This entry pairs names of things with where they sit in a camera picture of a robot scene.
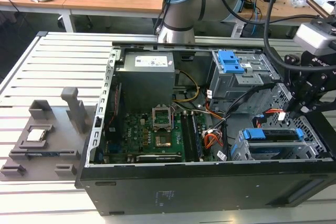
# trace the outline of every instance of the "gray 3d printed holder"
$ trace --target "gray 3d printed holder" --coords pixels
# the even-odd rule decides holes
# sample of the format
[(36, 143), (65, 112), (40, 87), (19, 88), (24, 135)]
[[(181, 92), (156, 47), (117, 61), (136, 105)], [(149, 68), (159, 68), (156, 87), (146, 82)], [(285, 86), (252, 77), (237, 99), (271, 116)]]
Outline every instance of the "gray 3d printed holder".
[(85, 108), (77, 95), (77, 88), (63, 89), (61, 98), (68, 107), (33, 101), (31, 117), (0, 169), (0, 180), (75, 180), (96, 110)]

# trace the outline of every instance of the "motherboard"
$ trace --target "motherboard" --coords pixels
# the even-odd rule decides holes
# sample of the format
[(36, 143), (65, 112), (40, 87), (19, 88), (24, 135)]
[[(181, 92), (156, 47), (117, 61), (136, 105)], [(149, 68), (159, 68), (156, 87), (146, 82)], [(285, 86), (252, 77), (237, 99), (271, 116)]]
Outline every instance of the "motherboard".
[[(153, 113), (128, 113), (123, 120), (122, 140), (108, 140), (104, 153), (108, 163), (153, 163), (158, 158), (168, 158), (171, 162), (185, 162), (194, 151), (198, 158), (212, 160), (212, 154), (205, 151), (202, 141), (202, 131), (206, 130), (205, 116), (201, 113), (188, 115), (192, 116), (195, 122), (193, 128), (196, 134), (190, 136), (183, 128), (183, 122), (187, 115), (182, 113), (171, 114), (171, 129), (155, 129), (153, 126), (167, 123), (165, 114)], [(195, 150), (192, 146), (184, 143), (183, 138), (190, 138), (190, 141), (197, 143)]]

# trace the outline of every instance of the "green circuit board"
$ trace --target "green circuit board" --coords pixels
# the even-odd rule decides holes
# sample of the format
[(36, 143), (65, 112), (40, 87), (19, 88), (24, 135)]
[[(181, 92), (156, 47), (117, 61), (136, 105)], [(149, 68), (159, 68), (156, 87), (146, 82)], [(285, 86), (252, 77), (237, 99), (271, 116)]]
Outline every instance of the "green circuit board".
[[(156, 122), (166, 123), (167, 118), (156, 116)], [(171, 132), (154, 132), (152, 114), (128, 114), (124, 122), (124, 148), (127, 153), (172, 153), (183, 157), (183, 141), (181, 121), (178, 114), (173, 115), (173, 129)], [(169, 146), (160, 146), (157, 137), (169, 138)]]
[[(201, 133), (206, 128), (205, 116), (195, 114), (197, 130), (201, 139)], [(156, 114), (156, 123), (167, 123), (166, 115)], [(129, 113), (123, 120), (122, 141), (117, 152), (112, 152), (107, 142), (105, 153), (109, 156), (109, 163), (122, 164), (132, 162), (128, 157), (152, 154), (165, 155), (176, 154), (185, 161), (181, 118), (179, 113), (172, 114), (172, 130), (153, 130), (152, 113)], [(209, 151), (203, 156), (204, 161), (212, 161), (212, 153)]]

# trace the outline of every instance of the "chip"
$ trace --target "chip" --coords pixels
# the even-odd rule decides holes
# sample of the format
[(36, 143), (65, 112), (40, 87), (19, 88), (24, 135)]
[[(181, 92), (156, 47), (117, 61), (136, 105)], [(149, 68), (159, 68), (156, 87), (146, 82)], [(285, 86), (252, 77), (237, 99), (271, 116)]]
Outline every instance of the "chip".
[(169, 132), (158, 132), (155, 135), (155, 146), (156, 147), (171, 147), (172, 138)]

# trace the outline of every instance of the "label sticker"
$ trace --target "label sticker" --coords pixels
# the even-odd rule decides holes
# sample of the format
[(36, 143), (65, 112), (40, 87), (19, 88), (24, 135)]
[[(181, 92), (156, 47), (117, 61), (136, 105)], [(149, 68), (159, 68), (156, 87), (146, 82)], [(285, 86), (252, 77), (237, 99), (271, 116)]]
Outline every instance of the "label sticker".
[(252, 68), (250, 63), (241, 63), (242, 68)]
[(168, 67), (167, 56), (136, 56), (136, 67)]
[(227, 159), (226, 155), (221, 151), (218, 151), (217, 157), (219, 157), (220, 160), (222, 160), (222, 161), (226, 161), (226, 159)]
[(286, 116), (285, 112), (280, 112), (279, 117), (278, 117), (278, 121), (283, 121), (285, 119), (285, 116)]
[(207, 94), (207, 97), (209, 98), (209, 99), (212, 99), (212, 90), (207, 90), (206, 91), (206, 94)]

